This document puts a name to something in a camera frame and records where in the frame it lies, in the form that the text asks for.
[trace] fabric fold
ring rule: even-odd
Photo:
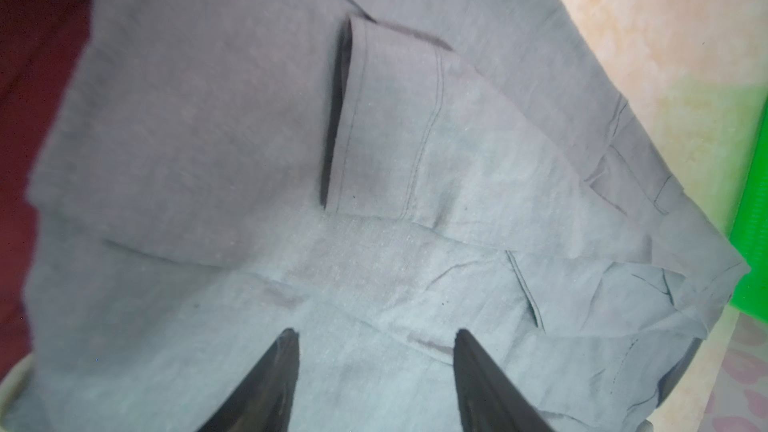
[[[602,173],[586,182],[455,53],[363,18],[350,21],[327,210],[409,220],[508,251],[548,333],[706,336],[727,298],[705,288],[698,268],[730,284],[746,265],[723,254],[722,237],[682,189],[679,197],[665,191],[674,178],[649,201],[639,179],[606,155]],[[668,232],[675,227],[686,227],[687,238]],[[681,286],[669,290],[665,274],[684,277]],[[628,307],[633,301],[653,306]]]

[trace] dark spot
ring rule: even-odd
[[[430,348],[432,350],[436,350],[437,352],[442,352],[443,354],[453,356],[453,347],[449,347],[447,345],[436,344],[435,342],[432,342],[432,341],[425,341],[423,339],[414,337],[413,334],[409,334],[408,335],[408,340],[411,341],[411,342],[416,342],[416,343],[418,343],[418,344],[420,344],[420,345],[422,345],[422,346],[424,346],[426,348]]]

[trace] green plastic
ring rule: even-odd
[[[768,102],[763,107],[762,122],[730,234],[731,243],[752,267],[752,272],[736,286],[731,304],[745,314],[768,322]]]

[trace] gray fabric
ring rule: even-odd
[[[54,428],[48,422],[45,408],[34,381],[30,380],[19,392],[13,407],[2,417],[6,430],[24,430],[24,432],[52,432]]]
[[[461,327],[559,430],[648,416],[746,266],[558,0],[436,1],[94,0],[29,191],[56,430],[191,432],[288,326],[294,431],[458,430]]]

